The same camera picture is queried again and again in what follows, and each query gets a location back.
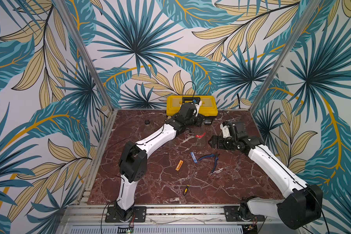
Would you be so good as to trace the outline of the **glass bottle red label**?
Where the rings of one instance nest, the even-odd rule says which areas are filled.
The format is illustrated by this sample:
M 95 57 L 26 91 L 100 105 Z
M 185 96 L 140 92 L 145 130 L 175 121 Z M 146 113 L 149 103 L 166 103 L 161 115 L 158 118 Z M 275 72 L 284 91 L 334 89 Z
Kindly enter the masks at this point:
M 200 127 L 195 127 L 194 135 L 196 139 L 195 146 L 199 149 L 203 149 L 206 145 L 206 126 L 201 124 Z

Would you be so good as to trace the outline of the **orange label sticker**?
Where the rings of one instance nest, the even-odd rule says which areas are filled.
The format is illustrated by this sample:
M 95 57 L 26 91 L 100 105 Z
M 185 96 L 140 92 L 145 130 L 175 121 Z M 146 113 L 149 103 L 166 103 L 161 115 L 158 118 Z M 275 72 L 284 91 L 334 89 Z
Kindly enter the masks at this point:
M 175 170 L 176 170 L 176 171 L 179 171 L 179 170 L 181 169 L 182 165 L 183 165 L 183 161 L 180 160 L 179 163 L 178 163 L 178 165 L 176 166 Z

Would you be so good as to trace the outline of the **glass bottle blue label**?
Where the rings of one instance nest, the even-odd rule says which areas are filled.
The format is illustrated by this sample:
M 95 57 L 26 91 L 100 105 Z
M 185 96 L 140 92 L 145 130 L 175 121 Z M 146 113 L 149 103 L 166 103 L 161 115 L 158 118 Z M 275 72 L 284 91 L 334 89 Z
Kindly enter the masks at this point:
M 147 138 L 148 136 L 153 134 L 157 130 L 157 128 L 156 124 L 151 120 L 145 120 L 144 124 L 144 136 L 145 138 Z

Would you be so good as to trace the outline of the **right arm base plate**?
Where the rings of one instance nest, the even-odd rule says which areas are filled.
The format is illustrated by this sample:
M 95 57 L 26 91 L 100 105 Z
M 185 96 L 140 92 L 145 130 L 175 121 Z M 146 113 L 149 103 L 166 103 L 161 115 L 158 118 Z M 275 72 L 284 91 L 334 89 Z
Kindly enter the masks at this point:
M 251 214 L 248 209 L 240 205 L 224 206 L 224 215 L 227 222 L 257 222 L 264 221 L 265 216 Z

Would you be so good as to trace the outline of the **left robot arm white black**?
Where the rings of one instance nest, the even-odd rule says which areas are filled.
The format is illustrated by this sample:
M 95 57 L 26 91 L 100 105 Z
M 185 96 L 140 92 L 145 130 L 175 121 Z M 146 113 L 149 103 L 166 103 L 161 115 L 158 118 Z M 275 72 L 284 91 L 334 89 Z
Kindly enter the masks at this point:
M 148 158 L 158 148 L 182 134 L 187 127 L 200 127 L 203 119 L 203 115 L 199 114 L 201 106 L 201 99 L 193 98 L 182 104 L 180 110 L 150 136 L 137 142 L 126 142 L 119 160 L 121 185 L 115 202 L 120 221 L 128 221 L 134 214 L 136 187 L 147 172 Z

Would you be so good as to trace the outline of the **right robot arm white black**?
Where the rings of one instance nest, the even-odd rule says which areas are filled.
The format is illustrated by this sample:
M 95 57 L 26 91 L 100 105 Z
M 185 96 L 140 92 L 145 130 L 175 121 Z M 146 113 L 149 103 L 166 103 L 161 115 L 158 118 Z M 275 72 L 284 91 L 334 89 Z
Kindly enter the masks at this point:
M 309 185 L 287 168 L 257 136 L 250 136 L 242 122 L 225 121 L 222 134 L 212 136 L 209 145 L 214 149 L 239 150 L 254 161 L 275 183 L 283 199 L 250 197 L 241 201 L 238 217 L 245 221 L 262 215 L 280 219 L 288 228 L 296 230 L 323 216 L 323 192 L 317 185 Z

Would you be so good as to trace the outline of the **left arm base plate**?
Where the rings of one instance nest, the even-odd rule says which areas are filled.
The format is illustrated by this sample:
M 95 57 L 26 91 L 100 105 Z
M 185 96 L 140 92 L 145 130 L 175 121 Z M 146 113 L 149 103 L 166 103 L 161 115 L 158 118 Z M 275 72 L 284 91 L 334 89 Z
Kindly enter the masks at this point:
M 107 209 L 105 222 L 106 223 L 119 223 L 119 222 L 130 222 L 144 223 L 147 214 L 147 207 L 145 206 L 134 206 L 124 211 L 119 206 L 112 206 Z

